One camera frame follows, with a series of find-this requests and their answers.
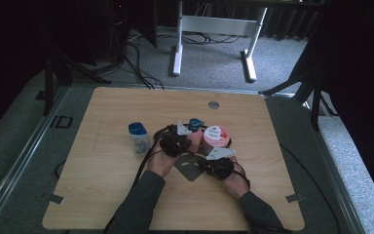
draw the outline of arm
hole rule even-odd
[[[283,228],[275,210],[251,191],[246,192],[240,198],[240,204],[243,208],[245,217],[250,222],[250,233],[271,233],[262,228],[258,228],[254,225],[254,222]]]
[[[242,167],[237,165],[236,157],[233,156],[230,160],[235,163],[235,171],[243,174]],[[241,176],[231,174],[222,182],[227,191],[240,201],[244,215],[250,222],[250,233],[269,233],[269,231],[257,228],[254,222],[282,228],[281,221],[273,208],[254,195]]]
[[[157,145],[138,183],[115,212],[107,233],[147,233],[153,211],[163,191],[164,177],[178,157],[169,157]]]
[[[153,210],[166,182],[151,171],[145,171],[138,184],[115,212],[108,233],[147,233]]]

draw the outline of white object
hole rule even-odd
[[[177,134],[179,136],[189,135],[192,132],[187,129],[187,127],[184,126],[184,124],[181,122],[181,120],[178,120],[177,122]]]
[[[207,160],[217,160],[221,158],[228,158],[233,156],[236,150],[231,148],[214,147],[211,152],[206,156]]]

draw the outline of white stand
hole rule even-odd
[[[181,58],[183,55],[183,45],[181,43],[183,31],[193,31],[212,34],[225,34],[235,36],[251,37],[248,50],[244,50],[244,59],[247,68],[248,78],[256,81],[256,71],[253,64],[253,51],[256,46],[257,38],[260,34],[263,19],[267,8],[263,8],[263,14],[257,20],[241,19],[221,19],[195,16],[183,16],[183,2],[178,2],[178,23],[177,23],[177,47],[175,50],[173,75],[180,75]]]

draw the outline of tabletop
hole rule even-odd
[[[129,124],[141,122],[152,138],[159,129],[191,118],[224,127],[251,191],[275,209],[285,228],[304,227],[299,204],[286,200],[294,190],[263,97],[123,88],[95,89],[54,192],[63,202],[49,204],[43,225],[103,229],[141,163],[132,151]],[[203,173],[190,181],[172,168],[166,182],[151,230],[248,229],[238,201],[217,179]]]

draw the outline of finger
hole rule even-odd
[[[229,158],[230,161],[234,162],[234,163],[237,163],[238,162],[238,159],[236,158],[236,156],[232,156]]]

